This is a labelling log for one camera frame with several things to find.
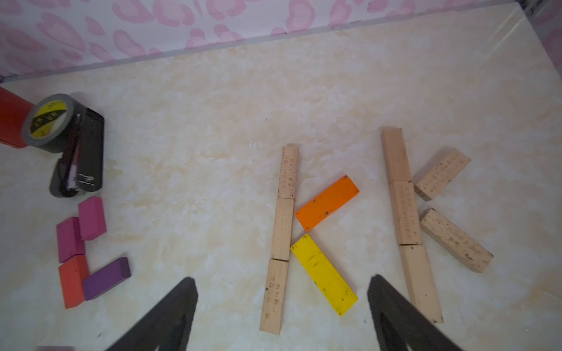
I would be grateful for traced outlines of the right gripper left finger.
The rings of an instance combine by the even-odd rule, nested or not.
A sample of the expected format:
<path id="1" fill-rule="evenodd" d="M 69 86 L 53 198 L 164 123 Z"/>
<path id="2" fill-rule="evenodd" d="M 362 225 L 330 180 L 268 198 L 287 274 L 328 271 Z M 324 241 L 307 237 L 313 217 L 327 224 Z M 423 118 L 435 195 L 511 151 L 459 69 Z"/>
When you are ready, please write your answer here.
<path id="1" fill-rule="evenodd" d="M 196 281 L 181 280 L 109 350 L 186 350 L 198 302 Z"/>

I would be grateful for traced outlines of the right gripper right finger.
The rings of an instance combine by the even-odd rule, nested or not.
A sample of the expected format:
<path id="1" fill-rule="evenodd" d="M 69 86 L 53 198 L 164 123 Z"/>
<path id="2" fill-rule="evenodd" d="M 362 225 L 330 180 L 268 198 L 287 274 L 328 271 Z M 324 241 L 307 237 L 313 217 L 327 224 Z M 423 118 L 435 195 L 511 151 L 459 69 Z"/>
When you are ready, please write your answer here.
<path id="1" fill-rule="evenodd" d="M 383 276 L 371 278 L 367 299 L 381 350 L 461 351 Z"/>

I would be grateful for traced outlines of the wooden block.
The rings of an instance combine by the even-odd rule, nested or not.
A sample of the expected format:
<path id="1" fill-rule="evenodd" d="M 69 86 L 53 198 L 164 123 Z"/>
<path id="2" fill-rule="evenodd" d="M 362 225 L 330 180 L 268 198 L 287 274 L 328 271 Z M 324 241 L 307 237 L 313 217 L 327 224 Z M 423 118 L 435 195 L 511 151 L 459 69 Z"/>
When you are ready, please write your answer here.
<path id="1" fill-rule="evenodd" d="M 400 245 L 410 302 L 431 322 L 443 323 L 436 283 L 425 245 Z"/>
<path id="2" fill-rule="evenodd" d="M 494 256 L 435 209 L 420 217 L 421 229 L 469 270 L 483 273 Z"/>
<path id="3" fill-rule="evenodd" d="M 289 261 L 293 220 L 294 199 L 278 197 L 272 236 L 272 259 Z"/>
<path id="4" fill-rule="evenodd" d="M 409 181 L 394 181 L 389 184 L 389 190 L 398 244 L 422 245 L 414 186 Z"/>
<path id="5" fill-rule="evenodd" d="M 401 128 L 385 129 L 381 133 L 388 183 L 411 182 L 405 139 Z"/>
<path id="6" fill-rule="evenodd" d="M 288 144 L 282 148 L 278 197 L 295 199 L 297 170 L 299 164 L 299 147 Z"/>
<path id="7" fill-rule="evenodd" d="M 288 261 L 270 259 L 263 298 L 260 331 L 279 335 L 285 290 L 288 278 Z"/>
<path id="8" fill-rule="evenodd" d="M 435 199 L 470 162 L 458 149 L 447 150 L 414 182 L 415 193 L 426 202 Z"/>

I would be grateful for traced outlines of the wooden block top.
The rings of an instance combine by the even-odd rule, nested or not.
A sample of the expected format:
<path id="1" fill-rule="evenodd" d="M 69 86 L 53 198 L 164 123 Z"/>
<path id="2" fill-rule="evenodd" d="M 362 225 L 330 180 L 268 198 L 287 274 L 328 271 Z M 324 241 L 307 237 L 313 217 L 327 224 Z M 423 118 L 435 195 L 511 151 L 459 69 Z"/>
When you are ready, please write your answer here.
<path id="1" fill-rule="evenodd" d="M 299 147 L 288 144 L 282 148 L 278 197 L 295 199 L 297 170 L 299 164 Z"/>

